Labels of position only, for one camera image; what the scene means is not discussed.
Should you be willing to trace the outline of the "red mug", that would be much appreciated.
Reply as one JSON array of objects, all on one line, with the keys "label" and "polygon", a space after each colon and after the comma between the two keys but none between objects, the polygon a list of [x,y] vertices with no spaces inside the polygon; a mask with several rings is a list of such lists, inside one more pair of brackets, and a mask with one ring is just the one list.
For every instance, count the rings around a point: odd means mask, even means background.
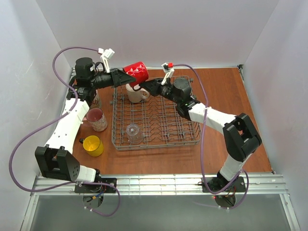
[{"label": "red mug", "polygon": [[134,91],[140,90],[141,87],[139,84],[145,82],[149,78],[148,70],[145,64],[141,61],[123,67],[123,71],[126,74],[135,77],[136,81],[129,83]]}]

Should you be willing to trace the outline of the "pink patterned mug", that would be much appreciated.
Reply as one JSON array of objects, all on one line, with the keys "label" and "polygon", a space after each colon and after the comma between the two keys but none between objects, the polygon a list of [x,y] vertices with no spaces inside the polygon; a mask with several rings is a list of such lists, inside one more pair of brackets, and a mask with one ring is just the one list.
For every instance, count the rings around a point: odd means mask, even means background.
[{"label": "pink patterned mug", "polygon": [[104,131],[108,126],[105,115],[100,108],[90,109],[82,121],[87,121],[96,132]]}]

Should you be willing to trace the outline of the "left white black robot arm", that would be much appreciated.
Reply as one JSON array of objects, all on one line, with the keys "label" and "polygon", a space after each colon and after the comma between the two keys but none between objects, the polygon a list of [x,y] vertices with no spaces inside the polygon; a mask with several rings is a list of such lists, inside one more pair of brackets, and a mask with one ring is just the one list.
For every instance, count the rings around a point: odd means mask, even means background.
[{"label": "left white black robot arm", "polygon": [[136,81],[135,77],[124,71],[111,68],[99,71],[89,57],[76,60],[75,78],[70,82],[63,115],[55,131],[43,147],[37,147],[35,157],[45,178],[94,182],[99,174],[97,170],[80,165],[73,157],[73,145],[83,118],[89,111],[96,90],[106,87],[118,87]]}]

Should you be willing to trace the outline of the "pale pink mug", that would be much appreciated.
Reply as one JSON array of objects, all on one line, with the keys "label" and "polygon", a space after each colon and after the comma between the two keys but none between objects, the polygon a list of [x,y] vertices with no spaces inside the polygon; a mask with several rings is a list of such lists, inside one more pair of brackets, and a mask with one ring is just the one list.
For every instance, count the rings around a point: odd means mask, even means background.
[{"label": "pale pink mug", "polygon": [[135,91],[129,84],[125,85],[127,90],[128,99],[131,103],[139,103],[143,100],[148,99],[150,96],[149,92],[143,88]]}]

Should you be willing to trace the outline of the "clear glass cup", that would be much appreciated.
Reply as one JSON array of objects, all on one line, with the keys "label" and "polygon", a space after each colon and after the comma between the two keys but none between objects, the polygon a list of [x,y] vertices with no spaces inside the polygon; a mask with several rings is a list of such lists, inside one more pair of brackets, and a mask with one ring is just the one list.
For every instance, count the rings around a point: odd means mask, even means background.
[{"label": "clear glass cup", "polygon": [[128,141],[133,144],[138,144],[143,141],[143,130],[137,124],[129,124],[126,128],[126,133],[128,135]]}]

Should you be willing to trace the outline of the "yellow mug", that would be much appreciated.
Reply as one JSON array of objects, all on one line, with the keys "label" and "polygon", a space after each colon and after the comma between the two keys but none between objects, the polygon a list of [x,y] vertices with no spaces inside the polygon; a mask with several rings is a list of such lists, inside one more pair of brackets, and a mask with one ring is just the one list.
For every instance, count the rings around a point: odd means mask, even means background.
[{"label": "yellow mug", "polygon": [[79,139],[83,149],[92,157],[100,156],[104,151],[104,145],[96,135],[90,135],[86,138]]}]

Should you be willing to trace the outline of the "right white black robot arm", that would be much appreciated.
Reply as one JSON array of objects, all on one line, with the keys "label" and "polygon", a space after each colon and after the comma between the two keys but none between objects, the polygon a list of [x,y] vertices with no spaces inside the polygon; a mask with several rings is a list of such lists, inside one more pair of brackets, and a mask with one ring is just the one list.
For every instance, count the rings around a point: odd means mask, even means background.
[{"label": "right white black robot arm", "polygon": [[162,78],[148,80],[139,86],[152,96],[162,96],[176,104],[178,114],[193,122],[202,123],[224,136],[228,156],[223,167],[210,182],[205,181],[206,189],[218,194],[229,188],[237,179],[249,157],[262,144],[262,139],[250,117],[241,113],[231,115],[215,110],[196,100],[191,94],[187,79],[179,77],[170,82]]}]

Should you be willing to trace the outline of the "tall cream decorated mug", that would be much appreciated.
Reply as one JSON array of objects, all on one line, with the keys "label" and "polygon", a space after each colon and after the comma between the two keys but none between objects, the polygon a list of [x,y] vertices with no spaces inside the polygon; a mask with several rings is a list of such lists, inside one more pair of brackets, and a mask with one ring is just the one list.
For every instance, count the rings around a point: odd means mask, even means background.
[{"label": "tall cream decorated mug", "polygon": [[91,106],[90,106],[90,109],[92,108],[101,108],[102,107],[102,102],[101,102],[101,99],[99,97],[99,93],[98,91],[96,90],[96,95],[91,103]]}]

